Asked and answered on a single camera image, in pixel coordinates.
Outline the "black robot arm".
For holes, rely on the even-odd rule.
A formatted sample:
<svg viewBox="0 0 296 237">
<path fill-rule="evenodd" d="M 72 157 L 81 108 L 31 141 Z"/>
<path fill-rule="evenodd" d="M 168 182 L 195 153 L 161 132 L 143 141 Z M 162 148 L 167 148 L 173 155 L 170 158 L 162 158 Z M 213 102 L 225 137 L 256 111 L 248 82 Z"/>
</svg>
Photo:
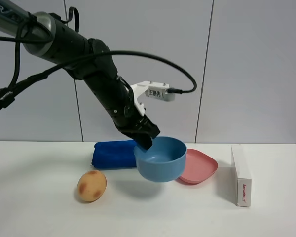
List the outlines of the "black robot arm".
<svg viewBox="0 0 296 237">
<path fill-rule="evenodd" d="M 0 0 L 0 41 L 15 43 L 15 68 L 8 87 L 0 89 L 0 110 L 9 106 L 32 84 L 59 69 L 84 81 L 125 136 L 149 149 L 160 133 L 136 102 L 133 88 L 118 75 L 113 52 L 99 39 L 87 39 L 79 27 L 71 29 L 54 13 L 30 13 L 8 0 Z M 20 46 L 34 56 L 54 63 L 54 68 L 18 81 Z"/>
</svg>

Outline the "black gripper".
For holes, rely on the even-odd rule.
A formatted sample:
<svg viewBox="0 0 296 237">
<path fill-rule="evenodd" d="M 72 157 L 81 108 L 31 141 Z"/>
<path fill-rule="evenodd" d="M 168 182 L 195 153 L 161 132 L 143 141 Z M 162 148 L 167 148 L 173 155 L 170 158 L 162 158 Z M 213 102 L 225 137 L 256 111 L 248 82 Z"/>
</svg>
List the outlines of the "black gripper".
<svg viewBox="0 0 296 237">
<path fill-rule="evenodd" d="M 115 109 L 115 127 L 145 150 L 152 146 L 152 140 L 160 134 L 157 125 L 147 115 L 141 116 L 137 111 L 126 117 L 123 110 Z"/>
</svg>

